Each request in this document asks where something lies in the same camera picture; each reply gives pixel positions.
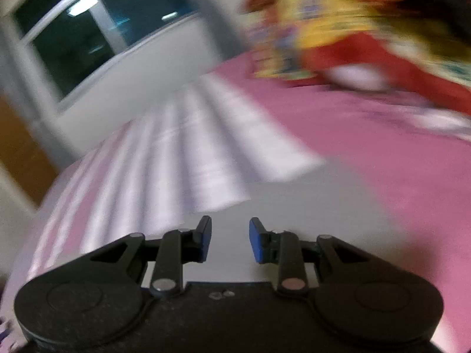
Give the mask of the striped pink grey bedsheet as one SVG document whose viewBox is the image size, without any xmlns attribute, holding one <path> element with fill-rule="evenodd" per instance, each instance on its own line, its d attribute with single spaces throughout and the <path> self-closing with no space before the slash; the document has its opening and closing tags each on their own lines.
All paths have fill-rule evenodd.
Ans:
<svg viewBox="0 0 471 353">
<path fill-rule="evenodd" d="M 151 105 L 69 166 L 17 248 L 1 298 L 14 319 L 30 278 L 126 234 L 213 219 L 187 281 L 265 281 L 248 222 L 331 234 L 431 280 L 437 344 L 470 350 L 470 119 L 409 92 L 363 96 L 251 78 L 238 56 Z"/>
</svg>

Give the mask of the brown wooden door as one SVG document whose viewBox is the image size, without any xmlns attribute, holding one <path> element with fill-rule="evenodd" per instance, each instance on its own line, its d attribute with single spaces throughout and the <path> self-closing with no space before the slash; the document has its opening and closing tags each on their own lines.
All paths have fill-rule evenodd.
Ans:
<svg viewBox="0 0 471 353">
<path fill-rule="evenodd" d="M 1 163 L 32 202 L 39 206 L 57 178 L 58 170 L 3 96 L 0 127 Z"/>
</svg>

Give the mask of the colourful folded blankets pile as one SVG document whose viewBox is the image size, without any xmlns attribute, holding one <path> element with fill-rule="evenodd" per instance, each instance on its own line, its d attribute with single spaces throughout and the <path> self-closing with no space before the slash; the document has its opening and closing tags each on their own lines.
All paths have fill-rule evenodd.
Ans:
<svg viewBox="0 0 471 353">
<path fill-rule="evenodd" d="M 470 0 L 244 0 L 251 73 L 470 112 Z"/>
</svg>

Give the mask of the dark glass window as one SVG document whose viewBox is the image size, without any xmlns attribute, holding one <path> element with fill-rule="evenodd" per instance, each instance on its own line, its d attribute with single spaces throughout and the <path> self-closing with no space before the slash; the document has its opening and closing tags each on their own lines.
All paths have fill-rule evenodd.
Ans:
<svg viewBox="0 0 471 353">
<path fill-rule="evenodd" d="M 115 56 L 194 13 L 189 0 L 24 0 L 13 18 L 62 101 Z"/>
</svg>

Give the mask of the grey right curtain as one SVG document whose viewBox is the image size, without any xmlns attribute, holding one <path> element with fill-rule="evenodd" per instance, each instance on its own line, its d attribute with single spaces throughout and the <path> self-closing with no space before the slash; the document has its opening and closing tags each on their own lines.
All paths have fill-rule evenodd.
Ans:
<svg viewBox="0 0 471 353">
<path fill-rule="evenodd" d="M 215 0 L 189 0 L 203 18 L 208 33 L 223 60 L 245 52 L 243 42 Z"/>
</svg>

